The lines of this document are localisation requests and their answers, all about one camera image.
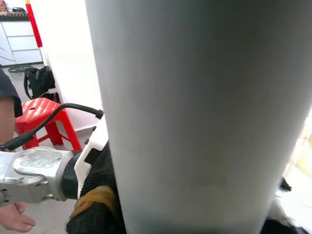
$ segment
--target tiled floor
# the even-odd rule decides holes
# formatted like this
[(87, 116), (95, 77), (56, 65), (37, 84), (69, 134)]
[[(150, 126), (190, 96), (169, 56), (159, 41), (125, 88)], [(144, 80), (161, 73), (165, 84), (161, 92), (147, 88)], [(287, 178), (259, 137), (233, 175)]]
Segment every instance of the tiled floor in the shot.
[(286, 180), (292, 191), (282, 199), (285, 213), (312, 233), (312, 178), (295, 166)]
[[(33, 65), (36, 68), (43, 67), (42, 64)], [(22, 102), (29, 100), (25, 94), (23, 81), (23, 73), (8, 73), (8, 68), (4, 68), (4, 72), (10, 77), (14, 84)], [(79, 141), (83, 146), (86, 138), (89, 137), (90, 131), (81, 131), (78, 133)], [(38, 135), (43, 136), (44, 131), (38, 132)], [(44, 141), (41, 145), (52, 146), (51, 142)], [(70, 149), (68, 143), (65, 143), (65, 148)], [(28, 232), (29, 234), (65, 234), (65, 225), (68, 217), (73, 210), (76, 201), (67, 200), (65, 202), (57, 202), (49, 200), (41, 204), (28, 204), (26, 214), (31, 216), (36, 221), (36, 226)], [(0, 225), (0, 234), (17, 234), (15, 231), (8, 231)]]

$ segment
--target bare foot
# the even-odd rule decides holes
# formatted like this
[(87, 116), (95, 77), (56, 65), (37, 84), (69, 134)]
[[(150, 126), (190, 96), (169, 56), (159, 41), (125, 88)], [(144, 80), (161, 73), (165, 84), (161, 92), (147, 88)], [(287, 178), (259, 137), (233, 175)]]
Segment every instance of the bare foot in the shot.
[(20, 233), (29, 232), (36, 222), (22, 214), (25, 210), (26, 204), (22, 202), (0, 207), (0, 224), (8, 230), (15, 230)]

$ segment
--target white wall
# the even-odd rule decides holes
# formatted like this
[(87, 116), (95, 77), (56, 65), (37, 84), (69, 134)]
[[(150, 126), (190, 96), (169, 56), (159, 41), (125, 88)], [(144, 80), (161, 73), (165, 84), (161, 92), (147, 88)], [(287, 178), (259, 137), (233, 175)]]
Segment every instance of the white wall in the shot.
[[(101, 109), (84, 0), (31, 0), (31, 5), (62, 102)], [(75, 130), (98, 121), (81, 111), (69, 109), (68, 113)]]
[(21, 7), (26, 10), (25, 0), (5, 0), (6, 9), (12, 11), (13, 7)]

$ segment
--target red plastic stool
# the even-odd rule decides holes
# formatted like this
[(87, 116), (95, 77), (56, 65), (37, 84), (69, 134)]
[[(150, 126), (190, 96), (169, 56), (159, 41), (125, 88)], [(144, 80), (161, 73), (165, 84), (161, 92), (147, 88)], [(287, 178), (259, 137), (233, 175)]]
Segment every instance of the red plastic stool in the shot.
[[(59, 103), (47, 98), (37, 98), (22, 103), (23, 115), (15, 119), (15, 131), (20, 135), (26, 131), (33, 130), (45, 121), (59, 106)], [(59, 132), (56, 121), (60, 121), (63, 124), (68, 137)], [(39, 146), (39, 142), (47, 138), (51, 140), (53, 145), (63, 145), (62, 138), (64, 138), (71, 142), (73, 151), (81, 150), (81, 145), (65, 110), (61, 110), (45, 126), (45, 130), (47, 131), (47, 135), (39, 139), (34, 135), (34, 139), (24, 144), (23, 149), (26, 150)]]

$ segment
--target black wire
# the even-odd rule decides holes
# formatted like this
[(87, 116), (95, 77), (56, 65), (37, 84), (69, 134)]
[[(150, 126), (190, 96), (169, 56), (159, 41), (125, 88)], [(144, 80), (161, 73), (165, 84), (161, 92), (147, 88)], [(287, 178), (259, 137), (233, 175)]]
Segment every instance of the black wire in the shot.
[(33, 68), (32, 65), (24, 64), (24, 65), (13, 65), (8, 69), (9, 73), (19, 73), (25, 72), (26, 69)]
[(99, 118), (99, 119), (101, 119), (103, 114), (104, 114), (104, 112), (102, 110), (96, 110), (94, 108), (79, 105), (79, 104), (65, 103), (65, 104), (62, 104), (61, 106), (59, 106), (44, 122), (42, 122), (42, 124), (40, 124), (34, 130), (31, 130), (30, 132), (32, 134), (35, 134), (37, 131), (39, 131), (41, 128), (43, 128), (47, 123), (49, 123), (61, 110), (65, 109), (65, 108), (73, 108), (73, 109), (85, 111), (85, 112), (94, 114), (96, 116), (96, 118)]
[(102, 116), (104, 115), (104, 112), (102, 110), (96, 110), (91, 107), (83, 106), (83, 105), (78, 105), (78, 104), (73, 104), (73, 103), (65, 103), (60, 105), (44, 122), (42, 122), (38, 127), (31, 131), (27, 131), (12, 140), (0, 144), (0, 151), (4, 151), (5, 149), (8, 149), (10, 151), (15, 150), (19, 146), (22, 146), (23, 144), (29, 142), (30, 140), (34, 139), (33, 134), (38, 132), (41, 128), (43, 128), (47, 123), (49, 123), (61, 110), (65, 108), (73, 108), (85, 112), (89, 112), (91, 114), (94, 114), (96, 118), (101, 119)]

